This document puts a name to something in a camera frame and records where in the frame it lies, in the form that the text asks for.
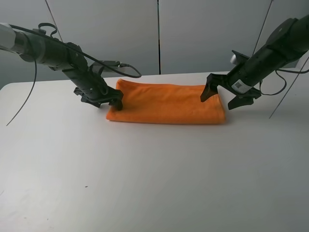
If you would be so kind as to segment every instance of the qr code label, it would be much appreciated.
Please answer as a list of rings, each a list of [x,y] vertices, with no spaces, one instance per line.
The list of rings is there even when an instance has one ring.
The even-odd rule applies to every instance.
[[[252,87],[246,85],[245,83],[243,83],[241,80],[238,80],[237,82],[235,82],[232,85],[232,88],[238,92],[238,93],[246,93],[248,92],[248,90],[250,90]]]

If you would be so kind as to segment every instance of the microfiber cloth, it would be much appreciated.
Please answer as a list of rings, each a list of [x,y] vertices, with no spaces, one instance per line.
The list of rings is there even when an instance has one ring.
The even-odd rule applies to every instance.
[[[111,121],[161,124],[221,124],[225,112],[219,94],[200,101],[205,86],[142,84],[118,80],[116,88],[124,94],[123,109],[111,107]]]

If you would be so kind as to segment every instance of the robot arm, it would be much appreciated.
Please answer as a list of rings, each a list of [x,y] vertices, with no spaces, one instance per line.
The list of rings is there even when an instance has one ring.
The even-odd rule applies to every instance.
[[[201,95],[204,102],[217,94],[222,86],[236,95],[228,103],[234,109],[253,104],[261,92],[253,86],[273,71],[301,58],[309,50],[309,15],[302,19],[287,19],[273,31],[266,44],[251,58],[233,51],[231,62],[236,64],[227,75],[210,74]]]
[[[47,65],[54,71],[62,71],[77,86],[74,93],[82,96],[82,102],[95,107],[108,102],[121,110],[122,92],[109,87],[101,74],[103,71],[117,71],[127,65],[119,61],[98,61],[88,67],[80,46],[64,44],[46,36],[46,31],[40,25],[39,29],[18,32],[13,30],[18,29],[17,26],[0,24],[0,49],[17,53],[24,61],[33,62],[35,59],[37,63]]]

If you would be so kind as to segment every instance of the folded towel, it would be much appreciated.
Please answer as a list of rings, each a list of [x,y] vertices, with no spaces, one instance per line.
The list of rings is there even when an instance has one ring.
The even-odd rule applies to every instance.
[[[123,109],[111,107],[106,118],[111,121],[166,124],[221,124],[225,112],[219,94],[200,101],[205,86],[142,84],[118,80],[124,94]]]

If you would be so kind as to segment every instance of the white table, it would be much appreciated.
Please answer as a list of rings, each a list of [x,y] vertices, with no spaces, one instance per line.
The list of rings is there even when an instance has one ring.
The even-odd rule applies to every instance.
[[[265,83],[268,93],[282,84]],[[1,232],[308,231],[309,127],[268,119],[283,93],[227,111],[225,125],[153,125],[107,121],[109,106],[81,103],[70,81],[38,82],[5,127],[31,84],[0,91]],[[225,105],[233,97],[220,93]]]

